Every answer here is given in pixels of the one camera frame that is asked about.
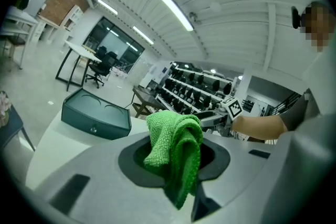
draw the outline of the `ceiling light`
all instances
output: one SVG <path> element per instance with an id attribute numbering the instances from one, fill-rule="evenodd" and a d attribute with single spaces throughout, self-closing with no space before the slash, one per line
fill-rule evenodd
<path id="1" fill-rule="evenodd" d="M 118 12 L 114 8 L 112 8 L 108 4 L 106 4 L 104 1 L 102 1 L 102 0 L 97 0 L 97 1 L 98 1 L 98 3 L 100 3 L 101 5 L 103 5 L 105 8 L 109 9 L 114 14 L 118 15 Z"/>
<path id="2" fill-rule="evenodd" d="M 138 51 L 138 49 L 134 48 L 132 45 L 131 45 L 131 48 L 132 48 L 133 50 L 135 50 L 135 51 Z"/>
<path id="3" fill-rule="evenodd" d="M 147 40 L 149 44 L 151 44 L 151 45 L 154 44 L 154 42 L 151 41 L 151 40 L 148 38 L 148 36 L 146 36 L 143 32 L 141 32 L 141 31 L 140 31 L 139 29 L 137 29 L 135 26 L 133 26 L 133 29 L 134 29 L 135 31 L 137 31 L 137 32 L 140 34 L 140 36 L 142 36 L 145 40 Z"/>
<path id="4" fill-rule="evenodd" d="M 183 14 L 183 12 L 180 10 L 180 8 L 174 3 L 173 0 L 162 0 L 168 8 L 175 14 L 175 16 L 180 20 L 180 22 L 183 24 L 185 29 L 187 31 L 192 31 L 194 30 L 193 26 L 191 23 L 188 21 L 187 17 Z"/>
<path id="5" fill-rule="evenodd" d="M 114 34 L 115 36 L 119 37 L 119 35 L 118 35 L 116 32 L 113 32 L 112 30 L 110 30 L 110 32 L 111 32 L 112 34 Z"/>

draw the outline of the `window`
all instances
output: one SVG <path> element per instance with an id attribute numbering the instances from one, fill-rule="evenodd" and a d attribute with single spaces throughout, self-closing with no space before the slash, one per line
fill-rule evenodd
<path id="1" fill-rule="evenodd" d="M 107 52 L 117 56 L 116 67 L 128 73 L 144 48 L 106 18 L 102 18 L 93 28 L 84 44 L 93 50 L 105 46 Z"/>

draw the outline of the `dark green box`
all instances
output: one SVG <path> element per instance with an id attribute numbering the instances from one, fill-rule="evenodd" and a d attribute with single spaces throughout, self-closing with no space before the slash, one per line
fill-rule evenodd
<path id="1" fill-rule="evenodd" d="M 61 120 L 109 140 L 128 136 L 132 127 L 128 109 L 107 102 L 83 88 L 65 98 Z"/>

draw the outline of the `green cloth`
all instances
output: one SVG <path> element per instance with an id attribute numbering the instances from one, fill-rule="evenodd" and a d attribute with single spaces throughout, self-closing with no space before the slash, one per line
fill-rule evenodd
<path id="1" fill-rule="evenodd" d="M 180 209 L 195 190 L 203 141 L 199 119 L 164 110 L 147 117 L 152 150 L 145 167 L 165 179 L 165 193 Z"/>

